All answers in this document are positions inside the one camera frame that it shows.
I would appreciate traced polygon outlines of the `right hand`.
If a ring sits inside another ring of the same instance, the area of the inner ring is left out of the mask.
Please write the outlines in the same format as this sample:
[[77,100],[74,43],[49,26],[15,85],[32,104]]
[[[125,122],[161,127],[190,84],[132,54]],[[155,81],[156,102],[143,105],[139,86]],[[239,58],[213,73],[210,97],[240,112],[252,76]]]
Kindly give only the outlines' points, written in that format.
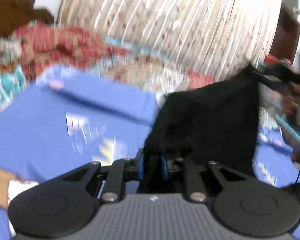
[[291,82],[292,90],[283,96],[283,109],[286,115],[294,115],[298,109],[296,97],[300,97],[300,85]]

